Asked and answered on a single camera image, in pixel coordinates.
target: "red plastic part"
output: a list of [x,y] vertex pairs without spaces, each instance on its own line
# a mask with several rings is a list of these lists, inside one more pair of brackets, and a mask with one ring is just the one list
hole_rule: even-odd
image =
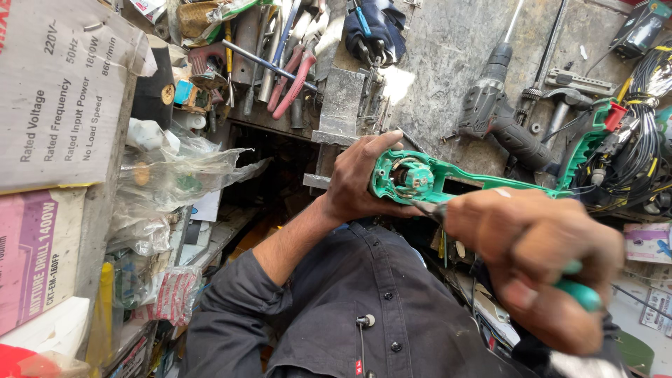
[[626,115],[627,111],[627,109],[612,101],[612,108],[609,109],[609,115],[604,120],[604,124],[607,126],[605,130],[609,132],[616,130],[618,123],[621,122],[621,118]]
[[[36,354],[32,350],[19,348],[18,346],[0,344],[0,377],[30,378],[27,375],[21,375],[19,363]],[[59,367],[43,356],[36,356],[31,361],[30,368],[32,371],[41,372],[40,377],[44,378],[56,377],[60,373]]]
[[[302,44],[297,44],[294,47],[294,50],[292,50],[292,57],[285,65],[285,71],[292,73],[298,67],[299,63],[301,63],[303,48],[304,46]],[[282,90],[285,88],[287,81],[289,81],[289,79],[282,76],[273,88],[271,98],[268,100],[268,106],[266,106],[266,110],[268,110],[269,113],[272,113],[276,109],[276,106],[278,106],[278,100],[280,100],[280,95],[282,94]]]
[[206,62],[211,56],[217,56],[226,62],[226,47],[217,42],[191,49],[187,55],[187,60],[192,64],[192,74],[200,75],[205,73],[208,70]]
[[294,80],[294,83],[292,83],[290,91],[287,92],[285,98],[282,99],[282,102],[276,111],[273,112],[274,120],[279,120],[287,108],[290,107],[290,104],[296,99],[296,96],[301,93],[303,90],[303,83],[306,82],[306,75],[308,75],[308,70],[312,67],[313,64],[315,64],[315,62],[317,62],[317,58],[315,58],[315,55],[312,54],[312,51],[306,51],[303,53],[301,66],[299,66],[298,72],[296,73],[296,80]]

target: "hammer head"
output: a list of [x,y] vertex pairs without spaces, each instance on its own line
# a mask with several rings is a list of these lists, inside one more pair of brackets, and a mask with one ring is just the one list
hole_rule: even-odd
[[542,98],[554,98],[562,101],[576,110],[588,110],[593,106],[593,100],[587,96],[582,95],[574,88],[558,88],[547,91],[542,95]]

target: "dark shirt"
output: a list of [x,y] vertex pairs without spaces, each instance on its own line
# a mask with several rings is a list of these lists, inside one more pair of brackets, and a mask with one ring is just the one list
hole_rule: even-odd
[[[375,323],[363,331],[366,370],[379,378],[566,376],[530,334],[515,360],[488,350],[469,312],[401,236],[358,223],[326,236],[282,288],[251,250],[218,272],[189,325],[180,376],[362,378],[355,319],[367,314]],[[281,336],[262,373],[265,324]],[[620,370],[611,335],[598,355]]]

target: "cordless drill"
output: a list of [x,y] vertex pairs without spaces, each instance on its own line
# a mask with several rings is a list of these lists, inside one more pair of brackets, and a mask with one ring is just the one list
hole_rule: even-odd
[[464,115],[458,123],[461,136],[476,139],[492,133],[502,147],[532,170],[545,170],[551,162],[549,150],[515,121],[515,110],[504,93],[507,68],[513,55],[509,37],[520,6],[516,9],[504,42],[493,49],[488,63],[464,98]]

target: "220v text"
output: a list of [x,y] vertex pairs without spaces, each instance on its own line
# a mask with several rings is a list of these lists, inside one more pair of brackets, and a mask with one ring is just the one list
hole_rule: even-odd
[[46,40],[44,41],[44,52],[49,55],[54,54],[54,49],[56,48],[56,20],[49,25],[49,29],[46,31]]

